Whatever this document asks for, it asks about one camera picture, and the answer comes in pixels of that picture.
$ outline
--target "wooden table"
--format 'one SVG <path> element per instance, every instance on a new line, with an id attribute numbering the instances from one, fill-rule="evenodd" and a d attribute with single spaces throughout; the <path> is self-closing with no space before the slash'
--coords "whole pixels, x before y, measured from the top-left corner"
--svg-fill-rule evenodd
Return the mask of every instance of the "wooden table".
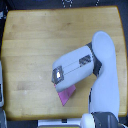
<path id="1" fill-rule="evenodd" d="M 7 119 L 75 118 L 88 112 L 88 96 L 96 77 L 76 84 L 63 107 L 51 82 L 52 63 L 91 42 L 103 30 L 114 41 L 120 91 L 119 116 L 127 114 L 127 59 L 116 7 L 10 11 L 4 29 L 1 61 Z"/>

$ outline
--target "pink object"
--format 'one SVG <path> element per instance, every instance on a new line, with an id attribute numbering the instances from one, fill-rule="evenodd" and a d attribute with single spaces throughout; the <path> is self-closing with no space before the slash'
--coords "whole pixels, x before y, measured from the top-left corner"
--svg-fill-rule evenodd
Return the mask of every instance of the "pink object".
<path id="1" fill-rule="evenodd" d="M 71 87 L 69 87 L 69 88 L 65 89 L 64 91 L 58 93 L 63 106 L 67 103 L 68 99 L 70 98 L 70 96 L 73 94 L 73 92 L 75 90 L 76 90 L 75 85 L 72 85 Z"/>

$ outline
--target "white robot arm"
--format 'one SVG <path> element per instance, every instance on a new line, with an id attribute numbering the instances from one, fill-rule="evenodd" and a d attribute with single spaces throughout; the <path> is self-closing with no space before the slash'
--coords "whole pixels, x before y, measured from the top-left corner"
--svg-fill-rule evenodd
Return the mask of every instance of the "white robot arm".
<path id="1" fill-rule="evenodd" d="M 55 61 L 52 81 L 56 84 L 57 92 L 60 92 L 92 73 L 97 80 L 89 95 L 89 114 L 83 115 L 81 126 L 123 128 L 118 124 L 119 89 L 115 47 L 110 36 L 103 31 L 96 32 L 91 43 Z"/>

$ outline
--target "floor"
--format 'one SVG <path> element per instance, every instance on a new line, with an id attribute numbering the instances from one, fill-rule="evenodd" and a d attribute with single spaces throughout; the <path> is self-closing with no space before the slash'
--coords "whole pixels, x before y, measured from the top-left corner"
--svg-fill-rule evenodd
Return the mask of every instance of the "floor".
<path id="1" fill-rule="evenodd" d="M 78 1 L 79 0 L 75 0 L 76 4 L 74 4 L 74 7 L 83 7 L 83 6 L 90 5 L 89 3 L 77 5 L 77 3 L 79 3 Z M 110 3 L 105 2 L 105 0 L 100 0 L 100 1 L 102 1 L 102 2 L 100 2 L 98 6 L 100 6 L 100 5 L 117 5 L 118 6 L 119 12 L 121 15 L 122 24 L 123 24 L 123 29 L 124 29 L 126 47 L 128 50 L 128 24 L 127 24 L 128 23 L 128 0 L 123 0 L 123 2 L 121 0 L 116 0 L 116 2 L 115 2 L 115 0 L 111 0 Z M 0 42 L 2 42 L 4 21 L 5 21 L 4 18 L 0 19 Z M 128 126 L 128 117 L 127 116 L 120 117 L 119 122 Z M 37 121 L 8 121 L 7 125 L 8 125 L 8 128 L 17 128 L 17 127 L 18 128 L 36 128 L 37 123 L 38 123 Z"/>

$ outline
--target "wooden tabletop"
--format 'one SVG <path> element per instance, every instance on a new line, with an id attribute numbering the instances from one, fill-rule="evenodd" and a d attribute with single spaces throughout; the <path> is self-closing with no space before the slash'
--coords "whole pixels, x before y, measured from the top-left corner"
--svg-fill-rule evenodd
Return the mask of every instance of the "wooden tabletop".
<path id="1" fill-rule="evenodd" d="M 76 84 L 63 107 L 51 82 L 52 64 L 63 54 L 91 42 L 103 30 L 114 41 L 120 92 L 119 116 L 127 114 L 127 59 L 116 7 L 10 11 L 4 29 L 4 109 L 7 119 L 75 118 L 88 112 L 88 96 L 96 77 Z"/>

